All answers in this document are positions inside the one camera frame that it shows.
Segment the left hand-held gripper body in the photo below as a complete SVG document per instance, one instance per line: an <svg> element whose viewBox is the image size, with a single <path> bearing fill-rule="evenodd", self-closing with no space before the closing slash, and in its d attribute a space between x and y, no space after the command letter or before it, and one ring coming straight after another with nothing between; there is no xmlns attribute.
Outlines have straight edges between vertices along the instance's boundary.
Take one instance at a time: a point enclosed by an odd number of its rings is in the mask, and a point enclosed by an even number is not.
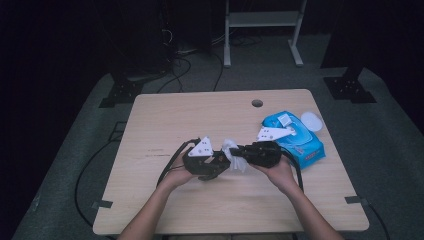
<svg viewBox="0 0 424 240"><path fill-rule="evenodd" d="M207 176L217 170L217 166L210 162L214 151L208 136L184 142L182 149L185 151L183 154L184 167L191 174Z"/></svg>

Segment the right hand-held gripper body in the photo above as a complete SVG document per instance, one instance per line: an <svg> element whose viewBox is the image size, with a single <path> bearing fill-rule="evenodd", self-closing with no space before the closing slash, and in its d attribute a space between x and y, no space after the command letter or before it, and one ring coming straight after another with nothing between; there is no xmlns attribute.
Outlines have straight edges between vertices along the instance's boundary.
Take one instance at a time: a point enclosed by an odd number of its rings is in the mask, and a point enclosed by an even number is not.
<svg viewBox="0 0 424 240"><path fill-rule="evenodd" d="M256 141L253 142L249 149L253 151L253 155L249 162L258 166L271 168L280 162L280 158L285 156L292 165L295 165L295 159L287 149L281 147L277 140L293 135L293 128L274 128L262 126Z"/></svg>

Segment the white wet wipe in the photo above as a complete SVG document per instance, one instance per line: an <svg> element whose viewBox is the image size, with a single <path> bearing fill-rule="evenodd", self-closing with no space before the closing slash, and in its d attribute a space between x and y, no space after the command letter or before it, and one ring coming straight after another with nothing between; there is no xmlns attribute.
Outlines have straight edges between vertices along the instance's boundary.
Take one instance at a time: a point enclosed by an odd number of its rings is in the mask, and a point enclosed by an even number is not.
<svg viewBox="0 0 424 240"><path fill-rule="evenodd" d="M230 169L244 172L247 168L247 161L243 157L232 154L231 149L238 150L239 147L233 140L225 139L222 144L222 151L226 158L230 161Z"/></svg>

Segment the blue wet wipe pack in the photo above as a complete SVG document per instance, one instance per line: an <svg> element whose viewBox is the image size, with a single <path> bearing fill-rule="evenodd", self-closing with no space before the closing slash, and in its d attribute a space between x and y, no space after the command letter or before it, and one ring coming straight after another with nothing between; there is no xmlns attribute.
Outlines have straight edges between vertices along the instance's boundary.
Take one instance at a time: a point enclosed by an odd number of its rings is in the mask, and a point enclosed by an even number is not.
<svg viewBox="0 0 424 240"><path fill-rule="evenodd" d="M324 145L315 135L316 132L308 130L298 118L288 111L283 111L267 116L262 121L264 127L293 128L295 133L277 140L277 143L288 150L304 169L325 157Z"/></svg>

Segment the person's right hand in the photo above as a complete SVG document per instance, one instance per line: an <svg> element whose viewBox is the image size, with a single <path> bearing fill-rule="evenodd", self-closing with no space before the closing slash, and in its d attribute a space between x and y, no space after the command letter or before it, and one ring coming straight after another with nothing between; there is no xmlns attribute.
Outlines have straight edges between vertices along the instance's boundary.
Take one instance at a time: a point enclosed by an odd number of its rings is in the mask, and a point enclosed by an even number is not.
<svg viewBox="0 0 424 240"><path fill-rule="evenodd" d="M292 168L289 164L289 159L285 156L282 156L279 163L271 168L254 164L252 164L252 167L264 173L270 182L286 196L297 187Z"/></svg>

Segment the person's left hand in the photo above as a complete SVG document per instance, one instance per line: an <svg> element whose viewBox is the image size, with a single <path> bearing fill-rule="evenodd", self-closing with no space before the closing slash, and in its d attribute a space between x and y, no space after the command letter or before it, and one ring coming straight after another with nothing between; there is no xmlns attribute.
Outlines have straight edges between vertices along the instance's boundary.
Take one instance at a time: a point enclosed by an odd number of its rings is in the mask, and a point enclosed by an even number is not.
<svg viewBox="0 0 424 240"><path fill-rule="evenodd" d="M183 164L183 154L180 154L171 165L171 169L160 182L159 188L166 189L167 191L173 191L193 178L194 175L185 169Z"/></svg>

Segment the white round lid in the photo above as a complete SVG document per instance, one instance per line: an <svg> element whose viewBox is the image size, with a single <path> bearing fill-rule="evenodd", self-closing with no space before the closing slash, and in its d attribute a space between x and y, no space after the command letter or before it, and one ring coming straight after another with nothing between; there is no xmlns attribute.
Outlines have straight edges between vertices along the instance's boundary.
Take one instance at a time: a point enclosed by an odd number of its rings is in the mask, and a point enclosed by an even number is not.
<svg viewBox="0 0 424 240"><path fill-rule="evenodd" d="M318 132L323 128L323 122L313 112L304 112L301 115L301 122L312 132Z"/></svg>

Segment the grey tape strip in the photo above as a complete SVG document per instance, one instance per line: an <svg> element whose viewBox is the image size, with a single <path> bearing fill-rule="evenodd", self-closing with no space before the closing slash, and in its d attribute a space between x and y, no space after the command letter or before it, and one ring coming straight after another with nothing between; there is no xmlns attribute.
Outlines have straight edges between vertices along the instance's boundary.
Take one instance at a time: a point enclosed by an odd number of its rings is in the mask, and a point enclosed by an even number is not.
<svg viewBox="0 0 424 240"><path fill-rule="evenodd" d="M367 206L369 204L368 200L362 196L348 196L345 198L347 204L359 203L361 205Z"/></svg>
<svg viewBox="0 0 424 240"><path fill-rule="evenodd" d="M111 208L113 205L113 202L111 201L105 201L105 200L100 200L97 202L93 202L93 204L91 205L91 208L98 210L99 208Z"/></svg>

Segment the black stand base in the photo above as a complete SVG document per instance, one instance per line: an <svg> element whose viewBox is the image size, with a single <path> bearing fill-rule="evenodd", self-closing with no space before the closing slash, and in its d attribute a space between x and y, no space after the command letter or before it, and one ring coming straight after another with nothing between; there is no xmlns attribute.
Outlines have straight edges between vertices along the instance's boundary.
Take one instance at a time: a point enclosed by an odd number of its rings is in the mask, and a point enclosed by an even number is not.
<svg viewBox="0 0 424 240"><path fill-rule="evenodd" d="M113 108L116 104L130 104L141 94L144 84L141 81L123 81L114 82L107 97L100 102L100 108Z"/></svg>
<svg viewBox="0 0 424 240"><path fill-rule="evenodd" d="M342 76L325 77L324 82L336 100L350 100L352 103L375 103L374 96L359 82L362 67L348 67Z"/></svg>

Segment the white metal stand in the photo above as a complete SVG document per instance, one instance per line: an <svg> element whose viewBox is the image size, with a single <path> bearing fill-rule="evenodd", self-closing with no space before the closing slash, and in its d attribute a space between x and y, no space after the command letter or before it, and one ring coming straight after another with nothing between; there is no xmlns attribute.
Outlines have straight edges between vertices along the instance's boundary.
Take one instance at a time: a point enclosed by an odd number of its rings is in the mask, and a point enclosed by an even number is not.
<svg viewBox="0 0 424 240"><path fill-rule="evenodd" d="M297 42L308 0L301 0L297 11L272 12L231 12L230 0L226 0L225 32L223 47L223 66L231 66L230 30L232 28L293 27L292 38L288 40L289 49L297 67L304 65L297 48Z"/></svg>

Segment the black square floor frame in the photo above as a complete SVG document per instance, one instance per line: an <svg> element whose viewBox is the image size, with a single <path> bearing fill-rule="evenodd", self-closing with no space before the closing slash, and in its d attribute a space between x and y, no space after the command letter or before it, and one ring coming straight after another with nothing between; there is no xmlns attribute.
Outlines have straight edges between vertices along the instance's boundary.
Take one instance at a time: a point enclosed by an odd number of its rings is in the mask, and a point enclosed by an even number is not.
<svg viewBox="0 0 424 240"><path fill-rule="evenodd" d="M126 121L117 121L109 134L108 140L110 142L120 142L125 132L127 122Z"/></svg>

